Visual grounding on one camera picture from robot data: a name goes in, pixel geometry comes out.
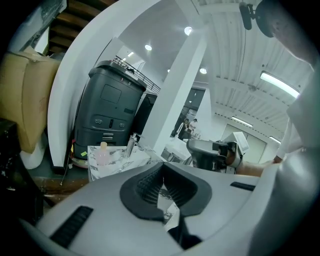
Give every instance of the black panel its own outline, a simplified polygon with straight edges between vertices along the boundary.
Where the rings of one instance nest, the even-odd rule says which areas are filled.
[[[132,109],[128,109],[128,108],[125,108],[124,109],[124,113],[127,113],[127,114],[133,114],[135,111],[132,110]]]
[[[51,236],[60,246],[67,248],[84,225],[93,209],[87,206],[78,207],[74,213]]]
[[[148,93],[145,95],[144,100],[142,101],[137,113],[134,116],[130,134],[142,134],[151,110],[156,102],[156,99],[156,95]]]
[[[112,102],[112,103],[118,103],[121,96],[121,91],[119,89],[116,89],[108,84],[106,84],[101,92],[101,99]]]
[[[232,182],[230,186],[242,189],[242,190],[248,190],[248,191],[254,191],[255,187],[254,185],[248,185],[240,182]]]

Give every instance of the pink bottle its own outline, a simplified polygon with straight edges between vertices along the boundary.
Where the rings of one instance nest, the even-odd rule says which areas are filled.
[[[96,163],[99,166],[105,166],[109,162],[109,153],[107,152],[107,143],[101,142],[100,149],[94,152]]]

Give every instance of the wooden stair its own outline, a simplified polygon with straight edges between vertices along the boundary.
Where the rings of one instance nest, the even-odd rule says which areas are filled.
[[[47,55],[67,52],[81,30],[116,1],[67,0],[67,8],[50,25]]]

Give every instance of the black rubber pad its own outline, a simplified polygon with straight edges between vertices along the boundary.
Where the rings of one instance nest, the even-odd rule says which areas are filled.
[[[232,182],[230,184],[230,186],[236,187],[236,188],[242,189],[242,190],[249,190],[249,191],[254,191],[254,189],[256,187],[254,185],[248,185],[248,184],[244,184],[244,183],[240,183],[240,182]]]
[[[78,207],[74,213],[58,228],[51,239],[60,246],[67,248],[84,225],[93,209],[87,206]]]

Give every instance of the metal railing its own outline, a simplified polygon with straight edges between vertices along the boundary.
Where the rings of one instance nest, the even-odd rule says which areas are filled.
[[[145,84],[148,91],[158,94],[160,92],[160,87],[157,86],[154,82],[152,82],[148,77],[146,77],[144,74],[142,74],[139,70],[137,70],[135,67],[131,66],[129,63],[123,61],[120,57],[115,56],[113,59],[113,62],[118,64],[119,66],[125,68],[126,70],[130,69],[133,70],[135,77],[141,79]]]

